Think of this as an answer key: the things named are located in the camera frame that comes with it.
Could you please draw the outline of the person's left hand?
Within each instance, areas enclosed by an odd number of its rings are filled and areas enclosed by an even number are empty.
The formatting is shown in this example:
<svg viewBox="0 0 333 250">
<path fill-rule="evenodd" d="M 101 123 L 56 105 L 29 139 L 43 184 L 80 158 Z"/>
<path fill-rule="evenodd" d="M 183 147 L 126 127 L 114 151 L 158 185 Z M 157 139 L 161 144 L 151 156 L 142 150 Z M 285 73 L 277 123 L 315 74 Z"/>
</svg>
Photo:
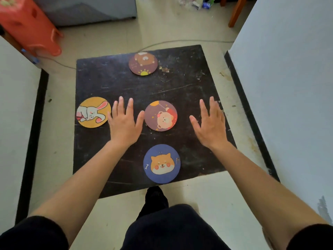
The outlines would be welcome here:
<svg viewBox="0 0 333 250">
<path fill-rule="evenodd" d="M 130 98 L 125 108 L 125 115 L 118 117 L 118 101 L 114 101 L 111 108 L 113 125 L 110 127 L 111 143 L 119 149 L 126 151 L 140 137 L 141 133 L 136 133 L 134 118 L 134 100 Z"/>
</svg>

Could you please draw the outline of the person's right forearm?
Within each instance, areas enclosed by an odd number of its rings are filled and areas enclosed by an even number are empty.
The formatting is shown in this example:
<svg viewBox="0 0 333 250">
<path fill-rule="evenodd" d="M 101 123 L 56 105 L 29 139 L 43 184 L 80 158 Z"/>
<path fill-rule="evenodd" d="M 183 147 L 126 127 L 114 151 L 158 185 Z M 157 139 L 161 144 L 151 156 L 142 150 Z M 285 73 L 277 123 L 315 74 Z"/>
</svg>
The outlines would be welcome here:
<svg viewBox="0 0 333 250">
<path fill-rule="evenodd" d="M 286 250 L 293 236 L 305 227 L 328 224 L 308 204 L 231 143 L 221 150 L 212 152 L 227 169 L 262 226 L 271 250 Z"/>
</svg>

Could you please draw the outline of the person's left forearm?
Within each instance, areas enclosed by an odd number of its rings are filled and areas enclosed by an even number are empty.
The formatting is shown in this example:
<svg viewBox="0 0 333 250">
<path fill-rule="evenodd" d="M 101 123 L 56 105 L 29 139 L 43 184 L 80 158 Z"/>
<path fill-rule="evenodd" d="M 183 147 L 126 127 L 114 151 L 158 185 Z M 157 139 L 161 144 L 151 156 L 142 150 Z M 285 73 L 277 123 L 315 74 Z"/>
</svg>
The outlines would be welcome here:
<svg viewBox="0 0 333 250">
<path fill-rule="evenodd" d="M 51 198 L 30 216 L 46 217 L 63 230 L 69 246 L 91 213 L 115 165 L 131 146 L 124 139 L 113 139 L 98 151 Z"/>
</svg>

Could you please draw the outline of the yellow rabbit round coaster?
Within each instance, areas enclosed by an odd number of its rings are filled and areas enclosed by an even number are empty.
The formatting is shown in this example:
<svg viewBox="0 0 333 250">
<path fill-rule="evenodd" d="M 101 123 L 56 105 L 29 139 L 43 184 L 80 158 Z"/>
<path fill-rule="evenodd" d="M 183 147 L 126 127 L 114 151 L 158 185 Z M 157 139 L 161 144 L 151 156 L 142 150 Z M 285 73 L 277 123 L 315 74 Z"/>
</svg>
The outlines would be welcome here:
<svg viewBox="0 0 333 250">
<path fill-rule="evenodd" d="M 97 128 L 107 122 L 107 113 L 111 113 L 110 103 L 102 97 L 90 97 L 79 104 L 76 119 L 86 128 Z"/>
</svg>

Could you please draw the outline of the maroon bear and balloon coaster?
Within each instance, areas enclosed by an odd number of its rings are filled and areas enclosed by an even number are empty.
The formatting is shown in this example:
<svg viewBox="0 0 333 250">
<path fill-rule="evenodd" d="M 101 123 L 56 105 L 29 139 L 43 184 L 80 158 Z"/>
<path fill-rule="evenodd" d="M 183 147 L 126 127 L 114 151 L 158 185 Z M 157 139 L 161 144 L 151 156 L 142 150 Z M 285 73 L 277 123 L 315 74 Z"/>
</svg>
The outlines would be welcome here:
<svg viewBox="0 0 333 250">
<path fill-rule="evenodd" d="M 177 122 L 177 110 L 167 101 L 154 101 L 146 107 L 144 120 L 145 124 L 152 130 L 167 131 Z"/>
</svg>

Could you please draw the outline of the black square low table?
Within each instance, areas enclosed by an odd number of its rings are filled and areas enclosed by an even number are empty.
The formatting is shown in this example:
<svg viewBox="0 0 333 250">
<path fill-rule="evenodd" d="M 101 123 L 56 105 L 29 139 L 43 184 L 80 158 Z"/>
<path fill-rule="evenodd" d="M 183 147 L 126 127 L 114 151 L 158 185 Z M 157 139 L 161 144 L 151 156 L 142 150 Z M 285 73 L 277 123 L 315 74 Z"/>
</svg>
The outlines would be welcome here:
<svg viewBox="0 0 333 250">
<path fill-rule="evenodd" d="M 197 139 L 189 116 L 201 123 L 199 101 L 209 109 L 209 98 L 214 97 L 222 107 L 205 54 L 201 45 L 148 51 L 157 58 L 157 69 L 147 76 L 141 71 L 151 71 L 150 66 L 136 67 L 137 75 L 129 67 L 135 63 L 134 53 L 78 59 L 76 63 L 75 107 L 91 97 L 100 97 L 96 107 L 104 101 L 112 106 L 122 96 L 127 105 L 134 100 L 134 118 L 148 106 L 152 121 L 156 115 L 173 109 L 177 116 L 168 130 L 158 131 L 157 122 L 150 128 L 143 124 L 138 141 L 120 159 L 110 174 L 99 198 L 111 197 L 149 188 L 157 184 L 187 180 L 225 171 L 213 153 Z M 159 155 L 156 145 L 168 145 L 174 161 L 171 180 L 158 180 L 151 171 L 151 157 Z"/>
</svg>

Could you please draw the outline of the maroon bear and sun coaster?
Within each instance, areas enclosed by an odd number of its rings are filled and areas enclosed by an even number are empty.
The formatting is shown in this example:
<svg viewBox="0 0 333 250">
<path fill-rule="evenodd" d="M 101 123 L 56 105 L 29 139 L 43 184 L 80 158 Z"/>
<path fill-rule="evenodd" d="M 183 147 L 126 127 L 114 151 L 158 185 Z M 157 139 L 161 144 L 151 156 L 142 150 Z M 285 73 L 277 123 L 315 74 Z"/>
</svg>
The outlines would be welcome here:
<svg viewBox="0 0 333 250">
<path fill-rule="evenodd" d="M 157 58 L 148 52 L 135 53 L 128 62 L 132 73 L 139 76 L 152 74 L 158 68 Z"/>
</svg>

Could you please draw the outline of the blue dog round coaster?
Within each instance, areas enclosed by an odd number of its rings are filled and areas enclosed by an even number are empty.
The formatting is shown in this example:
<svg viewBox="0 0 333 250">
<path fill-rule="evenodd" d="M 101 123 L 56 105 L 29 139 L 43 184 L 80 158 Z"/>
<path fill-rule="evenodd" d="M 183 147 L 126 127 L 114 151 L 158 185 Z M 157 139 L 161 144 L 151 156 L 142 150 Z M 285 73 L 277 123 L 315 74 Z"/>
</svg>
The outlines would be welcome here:
<svg viewBox="0 0 333 250">
<path fill-rule="evenodd" d="M 151 147 L 143 159 L 146 176 L 156 184 L 168 184 L 173 181 L 180 172 L 180 168 L 179 154 L 167 144 Z"/>
</svg>

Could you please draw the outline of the white panel with black edge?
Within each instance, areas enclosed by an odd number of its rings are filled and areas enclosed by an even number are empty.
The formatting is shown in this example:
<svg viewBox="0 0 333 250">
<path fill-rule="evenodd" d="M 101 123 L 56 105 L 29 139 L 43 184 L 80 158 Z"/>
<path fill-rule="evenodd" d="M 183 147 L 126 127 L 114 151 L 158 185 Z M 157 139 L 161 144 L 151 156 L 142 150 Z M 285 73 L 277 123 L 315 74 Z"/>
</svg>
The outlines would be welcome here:
<svg viewBox="0 0 333 250">
<path fill-rule="evenodd" d="M 29 213 L 48 79 L 0 36 L 0 234 Z"/>
<path fill-rule="evenodd" d="M 257 0 L 228 54 L 279 180 L 333 225 L 333 0 Z"/>
</svg>

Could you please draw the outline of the orange wooden chair leg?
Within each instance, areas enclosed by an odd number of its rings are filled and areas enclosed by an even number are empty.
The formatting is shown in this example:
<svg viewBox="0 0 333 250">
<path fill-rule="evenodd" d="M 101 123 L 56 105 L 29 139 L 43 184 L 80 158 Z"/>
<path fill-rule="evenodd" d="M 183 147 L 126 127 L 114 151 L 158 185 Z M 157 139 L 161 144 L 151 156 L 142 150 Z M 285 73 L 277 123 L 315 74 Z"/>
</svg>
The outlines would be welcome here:
<svg viewBox="0 0 333 250">
<path fill-rule="evenodd" d="M 239 18 L 239 15 L 242 12 L 242 9 L 244 8 L 246 2 L 247 2 L 247 0 L 238 0 L 237 1 L 236 5 L 233 9 L 231 18 L 229 20 L 229 23 L 228 23 L 229 28 L 233 28 L 235 26 L 235 24 Z"/>
</svg>

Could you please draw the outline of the pile of litter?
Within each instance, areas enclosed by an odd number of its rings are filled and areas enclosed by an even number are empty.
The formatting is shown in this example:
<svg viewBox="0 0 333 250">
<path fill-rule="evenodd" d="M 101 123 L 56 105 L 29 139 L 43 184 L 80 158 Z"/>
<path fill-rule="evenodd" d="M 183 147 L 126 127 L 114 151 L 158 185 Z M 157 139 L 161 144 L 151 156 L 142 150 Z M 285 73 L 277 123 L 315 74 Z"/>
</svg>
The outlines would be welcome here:
<svg viewBox="0 0 333 250">
<path fill-rule="evenodd" d="M 189 10 L 208 10 L 214 4 L 215 0 L 178 0 L 179 5 Z"/>
</svg>

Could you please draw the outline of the person's black trousers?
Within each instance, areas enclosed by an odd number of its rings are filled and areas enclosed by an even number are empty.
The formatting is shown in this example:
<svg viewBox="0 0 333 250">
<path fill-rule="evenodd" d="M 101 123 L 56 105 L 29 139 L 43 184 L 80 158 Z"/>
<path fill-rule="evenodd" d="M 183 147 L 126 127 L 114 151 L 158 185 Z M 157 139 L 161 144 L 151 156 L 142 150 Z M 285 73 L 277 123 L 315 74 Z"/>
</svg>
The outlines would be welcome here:
<svg viewBox="0 0 333 250">
<path fill-rule="evenodd" d="M 120 250 L 231 250 L 188 204 L 169 203 L 159 186 L 147 189 L 145 204 Z"/>
</svg>

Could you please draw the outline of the orange plastic stool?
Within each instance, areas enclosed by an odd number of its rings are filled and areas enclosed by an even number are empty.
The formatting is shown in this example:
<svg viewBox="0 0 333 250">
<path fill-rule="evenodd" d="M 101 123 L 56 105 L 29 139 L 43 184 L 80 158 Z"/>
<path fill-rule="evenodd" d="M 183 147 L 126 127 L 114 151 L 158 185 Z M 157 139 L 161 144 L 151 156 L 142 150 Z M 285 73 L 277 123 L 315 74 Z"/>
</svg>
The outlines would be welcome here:
<svg viewBox="0 0 333 250">
<path fill-rule="evenodd" d="M 44 50 L 59 56 L 64 35 L 33 0 L 0 0 L 0 25 L 33 56 Z"/>
</svg>

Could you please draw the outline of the person's black left sleeve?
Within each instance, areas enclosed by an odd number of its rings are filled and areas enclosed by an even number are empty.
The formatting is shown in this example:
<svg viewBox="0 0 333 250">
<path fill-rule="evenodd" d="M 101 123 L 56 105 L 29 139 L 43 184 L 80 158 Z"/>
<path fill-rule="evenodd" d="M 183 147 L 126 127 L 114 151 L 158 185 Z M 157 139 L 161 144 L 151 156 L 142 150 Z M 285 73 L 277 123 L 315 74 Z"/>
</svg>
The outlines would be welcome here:
<svg viewBox="0 0 333 250">
<path fill-rule="evenodd" d="M 0 235 L 0 250 L 69 250 L 69 243 L 56 222 L 32 216 Z"/>
</svg>

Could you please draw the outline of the person's black right sleeve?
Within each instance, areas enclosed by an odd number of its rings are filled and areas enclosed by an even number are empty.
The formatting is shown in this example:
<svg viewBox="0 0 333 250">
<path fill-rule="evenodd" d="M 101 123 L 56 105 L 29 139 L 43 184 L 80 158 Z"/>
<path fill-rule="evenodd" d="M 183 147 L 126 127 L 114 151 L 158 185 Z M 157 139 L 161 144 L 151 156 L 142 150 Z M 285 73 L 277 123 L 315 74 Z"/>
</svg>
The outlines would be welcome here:
<svg viewBox="0 0 333 250">
<path fill-rule="evenodd" d="M 314 224 L 296 233 L 286 250 L 333 250 L 333 226 Z"/>
</svg>

